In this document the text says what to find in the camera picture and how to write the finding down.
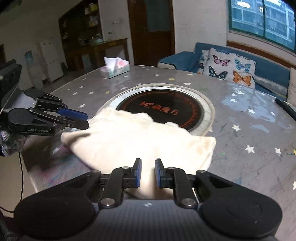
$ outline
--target sofa backrest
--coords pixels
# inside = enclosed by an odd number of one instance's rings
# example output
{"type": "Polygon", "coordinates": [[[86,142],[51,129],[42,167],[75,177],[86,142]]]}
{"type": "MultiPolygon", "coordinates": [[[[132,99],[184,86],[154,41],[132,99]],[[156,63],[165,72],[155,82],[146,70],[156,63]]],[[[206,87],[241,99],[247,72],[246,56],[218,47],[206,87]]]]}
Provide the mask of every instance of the sofa backrest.
{"type": "Polygon", "coordinates": [[[289,86],[290,70],[287,67],[269,61],[257,55],[251,54],[249,52],[243,52],[233,48],[213,44],[196,43],[195,54],[200,56],[202,50],[210,50],[210,48],[225,50],[229,53],[236,53],[249,59],[252,59],[256,62],[255,75],[271,80],[286,88],[288,88],[289,86]]]}

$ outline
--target metal screw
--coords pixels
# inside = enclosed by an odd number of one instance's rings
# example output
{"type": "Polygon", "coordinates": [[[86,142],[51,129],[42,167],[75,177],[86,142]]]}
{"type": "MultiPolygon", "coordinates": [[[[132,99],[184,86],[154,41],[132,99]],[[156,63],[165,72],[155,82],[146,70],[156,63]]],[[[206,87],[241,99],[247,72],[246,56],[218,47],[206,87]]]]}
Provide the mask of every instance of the metal screw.
{"type": "Polygon", "coordinates": [[[104,198],[103,200],[101,200],[101,204],[104,206],[111,206],[114,203],[115,203],[115,201],[112,198],[104,198]]]}
{"type": "Polygon", "coordinates": [[[191,207],[196,204],[196,201],[192,198],[184,198],[181,203],[186,207],[191,207]]]}

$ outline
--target black cable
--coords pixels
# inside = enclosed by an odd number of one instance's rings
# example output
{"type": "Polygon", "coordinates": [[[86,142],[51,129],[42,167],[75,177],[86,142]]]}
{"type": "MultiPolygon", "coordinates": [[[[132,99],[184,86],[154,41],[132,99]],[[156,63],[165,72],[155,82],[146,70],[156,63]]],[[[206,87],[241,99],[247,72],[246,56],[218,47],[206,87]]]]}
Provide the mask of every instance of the black cable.
{"type": "MultiPolygon", "coordinates": [[[[23,170],[22,170],[22,159],[20,157],[20,152],[19,152],[19,159],[20,159],[20,169],[22,171],[22,191],[20,193],[20,201],[21,201],[22,200],[22,193],[23,193],[23,190],[24,190],[24,173],[23,173],[23,170]]],[[[0,209],[6,211],[8,213],[14,213],[14,211],[9,211],[9,210],[7,210],[5,208],[2,208],[1,206],[0,206],[0,209]]]]}

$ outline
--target blue sofa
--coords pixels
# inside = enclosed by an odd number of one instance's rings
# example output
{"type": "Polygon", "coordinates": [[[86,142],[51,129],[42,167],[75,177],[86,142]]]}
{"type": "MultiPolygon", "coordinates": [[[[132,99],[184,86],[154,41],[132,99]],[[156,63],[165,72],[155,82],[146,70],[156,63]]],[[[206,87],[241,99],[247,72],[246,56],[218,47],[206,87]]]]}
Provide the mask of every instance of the blue sofa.
{"type": "MultiPolygon", "coordinates": [[[[250,58],[256,62],[256,71],[255,75],[262,77],[264,79],[270,80],[277,84],[280,84],[288,89],[289,87],[289,79],[290,79],[290,70],[287,67],[279,65],[275,62],[269,61],[265,58],[259,57],[257,55],[251,54],[249,52],[243,52],[237,49],[223,47],[219,45],[205,44],[205,43],[196,43],[195,51],[193,52],[180,52],[178,54],[174,54],[168,57],[165,57],[158,62],[159,67],[164,67],[169,65],[169,68],[189,71],[193,73],[197,73],[199,68],[199,58],[202,50],[210,50],[210,48],[221,49],[228,51],[229,53],[237,53],[239,55],[250,58]]],[[[277,94],[271,92],[269,89],[255,82],[255,89],[275,96],[281,100],[287,100],[277,94]]]]}

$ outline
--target black glass cooktop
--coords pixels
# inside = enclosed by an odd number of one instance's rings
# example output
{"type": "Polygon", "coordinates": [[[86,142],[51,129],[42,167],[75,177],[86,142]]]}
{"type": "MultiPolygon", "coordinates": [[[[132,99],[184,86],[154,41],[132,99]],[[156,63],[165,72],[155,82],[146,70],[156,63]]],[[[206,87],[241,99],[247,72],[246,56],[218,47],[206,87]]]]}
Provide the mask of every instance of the black glass cooktop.
{"type": "Polygon", "coordinates": [[[117,110],[147,113],[155,122],[173,122],[191,130],[203,118],[201,104],[190,95],[172,90],[149,90],[123,100],[117,110]]]}

